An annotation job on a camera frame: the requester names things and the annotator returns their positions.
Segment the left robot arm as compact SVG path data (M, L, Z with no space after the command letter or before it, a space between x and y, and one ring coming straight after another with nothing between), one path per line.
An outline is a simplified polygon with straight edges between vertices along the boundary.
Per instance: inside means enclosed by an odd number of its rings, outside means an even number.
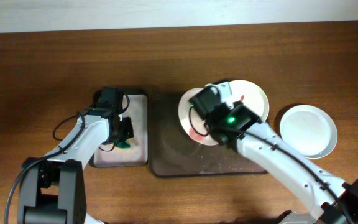
M10 190L19 190L18 223L99 223L87 212L83 171L102 145L133 137L131 119L121 116L129 105L124 90L102 88L74 115L76 124L54 149L23 162Z

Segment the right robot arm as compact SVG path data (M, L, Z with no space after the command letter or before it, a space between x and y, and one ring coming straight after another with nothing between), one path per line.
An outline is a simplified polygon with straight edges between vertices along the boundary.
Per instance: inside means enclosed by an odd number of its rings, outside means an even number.
M220 145L264 168L308 209L286 211L279 223L358 223L358 179L352 184L320 168L285 143L242 101L233 101L229 82L207 84L188 101Z

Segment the green yellow sponge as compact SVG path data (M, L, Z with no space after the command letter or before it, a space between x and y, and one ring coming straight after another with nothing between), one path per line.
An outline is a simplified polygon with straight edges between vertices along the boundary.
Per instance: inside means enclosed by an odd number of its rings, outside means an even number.
M115 144L115 147L119 149L127 150L131 148L131 144L129 141L119 141Z

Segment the white plate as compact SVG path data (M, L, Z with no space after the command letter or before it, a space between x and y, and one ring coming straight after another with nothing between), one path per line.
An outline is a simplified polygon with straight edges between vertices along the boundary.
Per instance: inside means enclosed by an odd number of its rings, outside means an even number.
M182 128L194 142L205 146L215 146L218 143L210 135L202 136L197 133L206 134L206 129L204 121L198 116L195 109L192 109L191 113L189 113L191 104L188 100L201 90L202 88L193 88L182 95L178 104L178 117Z
M247 80L233 80L229 84L232 91L230 100L232 102L242 102L257 114L262 122L265 122L270 109L265 92L258 85Z

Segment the pale green front plate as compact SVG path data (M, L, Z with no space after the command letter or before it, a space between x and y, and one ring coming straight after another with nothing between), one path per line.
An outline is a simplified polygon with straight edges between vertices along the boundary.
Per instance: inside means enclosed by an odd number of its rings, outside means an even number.
M287 144L309 159L326 157L338 141L333 119L311 105L297 105L287 110L280 121L280 134Z

